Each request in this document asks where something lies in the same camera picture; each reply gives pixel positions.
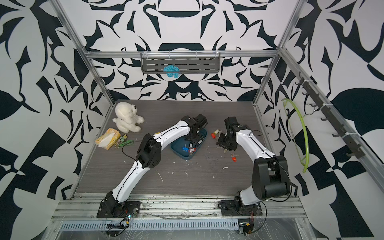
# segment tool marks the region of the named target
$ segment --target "metal vent grate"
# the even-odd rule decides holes
[[[105,230],[107,223],[120,221],[65,221],[61,231],[93,231]],[[227,229],[237,230],[237,219],[183,219],[183,220],[131,220],[127,230],[197,230]]]
[[[174,65],[178,72],[164,71],[164,67]],[[145,74],[159,73],[218,73],[220,69],[220,53],[215,57],[195,56],[190,58],[171,57],[147,58],[141,54],[141,70]]]

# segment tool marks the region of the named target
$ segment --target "blue tray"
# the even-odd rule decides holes
[[[203,142],[205,141],[205,139],[207,138],[207,131],[203,128],[203,129],[200,129],[200,133],[201,135],[203,136]],[[195,155],[195,153],[200,149],[201,145],[203,144],[200,143],[200,144],[195,144],[193,143],[192,147],[196,147],[196,151],[190,156],[189,155],[189,152],[184,152],[183,151],[183,147],[186,145],[187,147],[189,147],[189,143],[190,141],[186,141],[185,140],[185,136],[182,136],[182,137],[179,137],[178,139],[176,139],[175,141],[173,141],[171,144],[170,144],[170,147],[172,149],[172,151],[178,155],[179,157],[181,157],[182,159],[184,160],[189,160],[191,158],[193,158],[193,156]]]

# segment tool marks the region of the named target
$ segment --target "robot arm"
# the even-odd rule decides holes
[[[137,151],[136,161],[123,178],[123,180],[109,192],[104,201],[110,201],[109,209],[112,205],[125,202],[132,189],[140,181],[146,172],[159,164],[161,160],[161,151],[170,143],[179,137],[186,136],[191,142],[197,143],[201,139],[199,130],[207,125],[207,119],[199,114],[195,118],[189,116],[183,117],[177,124],[162,132],[143,137],[140,147]]]
[[[250,128],[247,125],[239,124],[236,117],[227,118],[224,122],[227,133],[220,135],[217,144],[234,151],[239,144],[253,161],[252,185],[235,197],[238,207],[288,194],[290,181],[287,175],[286,159],[283,156],[276,156],[263,146]]]

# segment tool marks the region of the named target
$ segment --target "yellow tissue pack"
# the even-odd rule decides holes
[[[95,140],[95,144],[99,147],[109,150],[120,138],[120,133],[116,129],[108,128],[108,130]]]

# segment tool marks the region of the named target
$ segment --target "metal bracket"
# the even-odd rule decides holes
[[[164,71],[164,67],[174,65],[179,71]],[[158,73],[218,73],[220,70],[220,53],[215,52],[215,56],[209,57],[195,54],[193,57],[180,58],[174,57],[171,51],[165,58],[148,58],[148,54],[141,54],[141,70],[145,74]]]

